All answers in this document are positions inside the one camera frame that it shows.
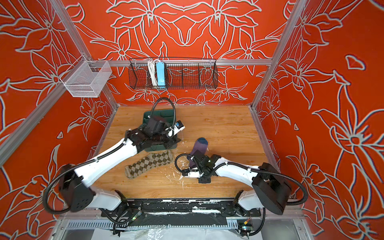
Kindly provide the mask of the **green divided organizer tray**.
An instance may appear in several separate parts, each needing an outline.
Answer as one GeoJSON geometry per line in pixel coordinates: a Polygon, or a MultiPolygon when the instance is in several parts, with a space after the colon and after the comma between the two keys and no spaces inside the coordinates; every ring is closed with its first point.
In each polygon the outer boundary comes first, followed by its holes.
{"type": "Polygon", "coordinates": [[[173,150],[177,147],[177,134],[174,133],[174,136],[171,138],[172,133],[168,132],[168,128],[171,127],[175,116],[175,111],[172,109],[166,110],[154,110],[151,114],[151,111],[144,112],[143,115],[143,125],[145,130],[149,132],[151,137],[161,137],[164,136],[163,142],[155,142],[149,145],[145,149],[146,152],[155,152],[155,151],[164,151],[164,150],[173,150]]]}

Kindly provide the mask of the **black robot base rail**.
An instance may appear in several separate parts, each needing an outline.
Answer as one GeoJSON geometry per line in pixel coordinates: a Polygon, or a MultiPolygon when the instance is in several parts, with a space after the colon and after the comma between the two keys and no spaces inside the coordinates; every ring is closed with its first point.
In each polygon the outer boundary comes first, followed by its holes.
{"type": "Polygon", "coordinates": [[[105,210],[103,218],[131,220],[129,226],[219,227],[236,228],[238,220],[259,220],[259,209],[243,210],[234,199],[130,199],[116,210],[105,210]]]}

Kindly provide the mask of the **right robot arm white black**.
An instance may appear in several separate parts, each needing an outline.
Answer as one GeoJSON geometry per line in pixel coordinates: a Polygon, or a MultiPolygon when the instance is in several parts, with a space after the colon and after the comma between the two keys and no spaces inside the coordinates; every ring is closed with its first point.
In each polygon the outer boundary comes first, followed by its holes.
{"type": "Polygon", "coordinates": [[[175,167],[184,177],[196,178],[200,184],[211,183],[212,177],[223,177],[253,188],[240,192],[237,197],[236,205],[245,211],[265,208],[275,215],[282,215],[286,206],[302,205],[309,197],[302,183],[279,173],[268,163],[250,166],[219,155],[208,157],[196,151],[178,155],[175,167]]]}

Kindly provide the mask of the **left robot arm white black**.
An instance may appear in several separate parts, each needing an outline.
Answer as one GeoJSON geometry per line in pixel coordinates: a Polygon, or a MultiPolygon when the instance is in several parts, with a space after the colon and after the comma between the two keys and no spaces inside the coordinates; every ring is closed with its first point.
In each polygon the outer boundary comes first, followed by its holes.
{"type": "Polygon", "coordinates": [[[43,193],[44,209],[52,215],[60,215],[86,208],[109,211],[121,208],[125,205],[124,195],[119,191],[109,192],[93,187],[96,180],[119,163],[152,146],[162,145],[165,151],[150,154],[130,165],[126,170],[128,177],[136,178],[151,169],[171,163],[173,155],[170,149],[180,142],[177,133],[184,128],[182,122],[177,121],[175,117],[168,123],[166,119],[154,115],[151,111],[146,124],[127,130],[124,137],[113,147],[76,166],[65,165],[43,193]],[[55,185],[59,186],[59,192],[68,206],[66,209],[54,210],[49,205],[49,194],[55,185]]]}

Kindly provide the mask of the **olive argyle patterned sock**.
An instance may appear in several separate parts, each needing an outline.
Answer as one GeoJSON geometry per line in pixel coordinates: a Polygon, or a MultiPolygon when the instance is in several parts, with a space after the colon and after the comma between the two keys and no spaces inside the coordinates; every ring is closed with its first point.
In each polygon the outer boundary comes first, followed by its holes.
{"type": "Polygon", "coordinates": [[[173,161],[173,153],[170,150],[161,153],[151,153],[136,163],[126,166],[125,175],[128,179],[133,180],[152,169],[168,165],[173,161]]]}

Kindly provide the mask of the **purple teal yellow sock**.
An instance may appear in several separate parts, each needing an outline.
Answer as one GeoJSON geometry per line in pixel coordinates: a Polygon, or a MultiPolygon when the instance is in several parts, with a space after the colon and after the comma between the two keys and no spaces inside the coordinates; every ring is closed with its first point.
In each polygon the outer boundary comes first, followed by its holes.
{"type": "Polygon", "coordinates": [[[208,141],[205,138],[199,138],[196,140],[192,152],[190,153],[189,156],[187,156],[187,159],[189,160],[189,167],[190,168],[194,168],[196,166],[196,164],[192,161],[191,156],[194,155],[196,151],[205,155],[207,148],[208,148],[208,141]]]}

